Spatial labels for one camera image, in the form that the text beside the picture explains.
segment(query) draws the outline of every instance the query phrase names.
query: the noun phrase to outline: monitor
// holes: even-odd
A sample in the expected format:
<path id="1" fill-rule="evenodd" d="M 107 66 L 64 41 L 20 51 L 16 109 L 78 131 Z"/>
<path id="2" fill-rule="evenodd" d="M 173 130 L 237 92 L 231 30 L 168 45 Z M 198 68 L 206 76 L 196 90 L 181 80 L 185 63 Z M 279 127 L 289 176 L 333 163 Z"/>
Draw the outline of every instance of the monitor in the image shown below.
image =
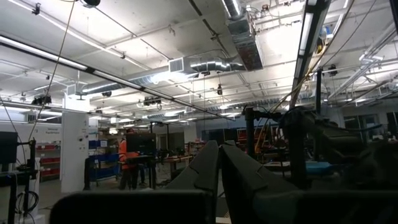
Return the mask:
<path id="1" fill-rule="evenodd" d="M 18 133 L 0 131 L 0 164 L 17 162 Z"/>
<path id="2" fill-rule="evenodd" d="M 138 133 L 126 135 L 127 152 L 153 154 L 156 152 L 156 134 Z"/>

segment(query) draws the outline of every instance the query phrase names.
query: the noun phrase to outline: orange object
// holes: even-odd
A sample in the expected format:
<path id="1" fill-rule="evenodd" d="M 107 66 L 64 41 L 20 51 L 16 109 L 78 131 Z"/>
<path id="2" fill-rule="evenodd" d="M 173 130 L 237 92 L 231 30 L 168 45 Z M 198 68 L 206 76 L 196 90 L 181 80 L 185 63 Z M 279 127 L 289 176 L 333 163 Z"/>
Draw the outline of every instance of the orange object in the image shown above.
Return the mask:
<path id="1" fill-rule="evenodd" d="M 133 157 L 137 157 L 137 156 L 139 156 L 139 154 L 136 153 L 136 152 L 127 152 L 127 142 L 126 142 L 126 140 L 122 140 L 120 142 L 120 145 L 119 145 L 119 161 L 120 162 L 126 161 L 127 158 L 133 158 Z M 128 169 L 128 168 L 133 168 L 135 166 L 136 165 L 123 164 L 122 165 L 122 169 L 124 170 L 124 169 Z"/>

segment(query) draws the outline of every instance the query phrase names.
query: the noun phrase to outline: worker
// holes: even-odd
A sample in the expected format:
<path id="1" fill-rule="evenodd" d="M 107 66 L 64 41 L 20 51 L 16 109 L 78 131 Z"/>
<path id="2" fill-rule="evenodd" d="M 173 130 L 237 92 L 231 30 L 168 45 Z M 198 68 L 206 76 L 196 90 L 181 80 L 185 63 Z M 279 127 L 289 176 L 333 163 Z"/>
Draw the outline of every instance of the worker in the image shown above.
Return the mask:
<path id="1" fill-rule="evenodd" d="M 127 134 L 134 134 L 133 129 L 128 129 Z M 137 188 L 138 181 L 138 172 L 139 167 L 138 164 L 126 164 L 127 158 L 137 157 L 139 154 L 137 152 L 127 152 L 127 142 L 125 139 L 122 139 L 119 145 L 119 161 L 122 164 L 122 178 L 120 180 L 120 190 L 124 190 L 126 188 L 126 184 L 129 184 L 130 187 L 135 190 Z"/>

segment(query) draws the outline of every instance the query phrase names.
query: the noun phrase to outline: ceiling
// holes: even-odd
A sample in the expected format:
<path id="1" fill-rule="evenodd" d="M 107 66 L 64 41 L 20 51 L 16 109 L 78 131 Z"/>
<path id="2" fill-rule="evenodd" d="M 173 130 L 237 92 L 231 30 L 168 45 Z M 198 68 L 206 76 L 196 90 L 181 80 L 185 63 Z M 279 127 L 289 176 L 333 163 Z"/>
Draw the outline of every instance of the ceiling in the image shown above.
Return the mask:
<path id="1" fill-rule="evenodd" d="M 222 108 L 228 105 L 232 109 L 235 107 L 233 105 L 248 102 L 272 106 L 292 89 L 302 30 L 304 2 L 291 1 L 289 6 L 285 6 L 284 2 L 241 1 L 243 7 L 250 5 L 254 9 L 271 4 L 269 14 L 255 20 L 257 43 L 262 53 L 262 70 L 211 72 L 207 76 L 199 74 L 196 78 L 174 77 L 144 86 L 202 108 L 212 108 L 219 113 L 225 113 Z M 332 32 L 339 17 L 347 10 L 345 2 L 333 0 L 330 4 L 324 25 Z M 41 0 L 40 3 L 40 14 L 35 16 L 31 10 L 36 1 L 3 1 L 0 5 L 0 20 L 5 22 L 0 23 L 0 34 L 58 55 L 65 35 L 60 27 L 66 26 L 73 3 L 55 0 Z M 203 23 L 204 19 L 210 29 Z M 328 70 L 332 64 L 339 69 L 334 77 L 325 73 L 322 85 L 325 99 L 327 93 L 334 92 L 358 71 L 361 65 L 359 57 L 392 23 L 388 0 L 355 0 L 340 31 L 320 60 L 324 70 Z M 119 77 L 138 74 L 138 78 L 143 71 L 168 66 L 168 61 L 173 58 L 234 57 L 238 53 L 227 24 L 221 0 L 112 0 L 102 1 L 97 8 L 91 9 L 76 2 L 69 24 L 70 33 L 66 35 L 61 56 Z M 363 101 L 394 90 L 394 77 L 398 74 L 398 60 L 394 61 L 398 58 L 397 41 L 395 37 L 377 53 L 383 63 L 368 69 L 367 78 L 359 77 L 350 88 L 333 97 L 334 100 L 329 98 L 324 103 L 341 106 L 345 104 L 345 99 L 356 98 L 383 80 L 391 81 L 364 95 Z M 49 84 L 47 76 L 53 73 L 54 67 L 53 62 L 0 45 L 1 96 L 30 103 L 34 96 L 44 94 L 45 88 L 40 87 Z M 54 103 L 62 104 L 67 86 L 98 82 L 103 80 L 59 65 L 50 94 Z M 223 96 L 215 91 L 219 84 L 223 88 Z M 313 103 L 314 89 L 314 81 L 305 82 L 302 88 L 305 94 L 299 97 L 297 104 Z M 90 100 L 91 109 L 100 107 L 104 108 L 104 113 L 111 114 L 134 114 L 146 118 L 186 110 L 185 106 L 167 100 L 162 101 L 161 110 L 156 105 L 146 107 L 138 103 L 146 96 L 150 95 L 122 88 L 114 90 L 111 97 L 95 94 L 85 98 Z"/>

